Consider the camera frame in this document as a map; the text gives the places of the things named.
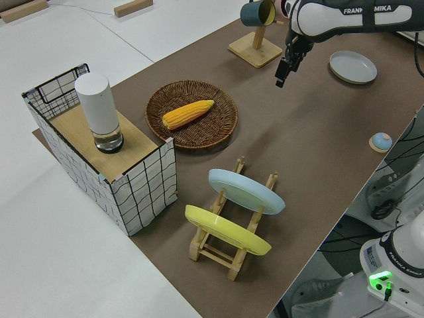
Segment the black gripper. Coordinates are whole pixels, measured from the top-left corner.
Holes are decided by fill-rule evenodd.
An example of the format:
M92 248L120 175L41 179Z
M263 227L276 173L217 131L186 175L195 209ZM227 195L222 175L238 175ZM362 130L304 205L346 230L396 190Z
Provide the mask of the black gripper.
M313 46L314 43L307 37L294 31L288 32L286 36L285 56L280 60L275 73L277 87L284 86L289 74L289 66L291 72L297 72L301 61L312 50Z

